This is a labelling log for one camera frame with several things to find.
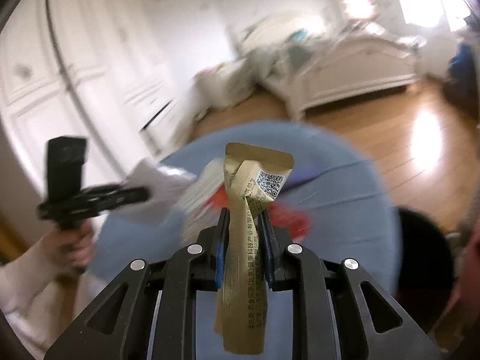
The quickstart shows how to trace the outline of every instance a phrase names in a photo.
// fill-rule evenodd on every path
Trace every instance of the wooden floor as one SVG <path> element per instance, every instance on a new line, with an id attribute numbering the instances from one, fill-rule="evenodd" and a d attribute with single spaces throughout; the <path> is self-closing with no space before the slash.
<path id="1" fill-rule="evenodd" d="M 259 91 L 234 110 L 210 112 L 193 139 L 267 119 L 287 119 L 287 113 L 281 100 Z M 454 230 L 476 184 L 477 120 L 449 104 L 438 83 L 316 107 L 304 122 L 339 134 L 370 157 L 395 204 Z"/>

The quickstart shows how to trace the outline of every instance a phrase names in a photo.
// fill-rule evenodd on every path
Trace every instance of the qr code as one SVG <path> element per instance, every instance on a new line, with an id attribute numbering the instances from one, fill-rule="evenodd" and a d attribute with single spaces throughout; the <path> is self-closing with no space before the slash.
<path id="1" fill-rule="evenodd" d="M 280 188 L 283 185 L 284 176 L 281 175 L 269 175 L 264 171 L 260 171 L 257 176 L 256 182 L 260 189 L 268 193 L 273 197 L 277 197 L 278 193 L 280 192 Z"/>

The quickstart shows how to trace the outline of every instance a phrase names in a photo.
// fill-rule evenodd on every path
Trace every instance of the gold packet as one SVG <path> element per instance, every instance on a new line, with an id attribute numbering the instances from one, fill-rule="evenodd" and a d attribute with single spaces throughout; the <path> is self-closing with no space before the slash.
<path id="1" fill-rule="evenodd" d="M 217 292 L 215 332 L 226 351 L 263 352 L 266 287 L 254 219 L 275 200 L 293 168 L 293 156 L 243 143 L 229 143 L 223 164 L 229 197 L 229 246 L 222 288 Z"/>

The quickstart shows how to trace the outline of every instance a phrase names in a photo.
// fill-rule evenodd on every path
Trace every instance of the black trash can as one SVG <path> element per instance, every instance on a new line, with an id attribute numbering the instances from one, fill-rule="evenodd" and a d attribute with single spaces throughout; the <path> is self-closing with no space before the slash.
<path id="1" fill-rule="evenodd" d="M 428 332 L 450 298 L 454 259 L 441 230 L 425 215 L 399 207 L 403 259 L 397 301 Z"/>

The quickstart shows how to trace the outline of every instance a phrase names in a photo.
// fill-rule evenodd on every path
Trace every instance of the triangular cutout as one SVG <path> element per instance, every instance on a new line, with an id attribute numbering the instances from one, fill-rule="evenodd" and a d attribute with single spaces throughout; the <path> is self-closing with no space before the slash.
<path id="1" fill-rule="evenodd" d="M 402 318 L 369 282 L 362 282 L 360 288 L 377 333 L 385 333 L 402 325 Z"/>
<path id="2" fill-rule="evenodd" d="M 110 335 L 115 329 L 128 285 L 122 284 L 87 322 L 90 329 Z"/>

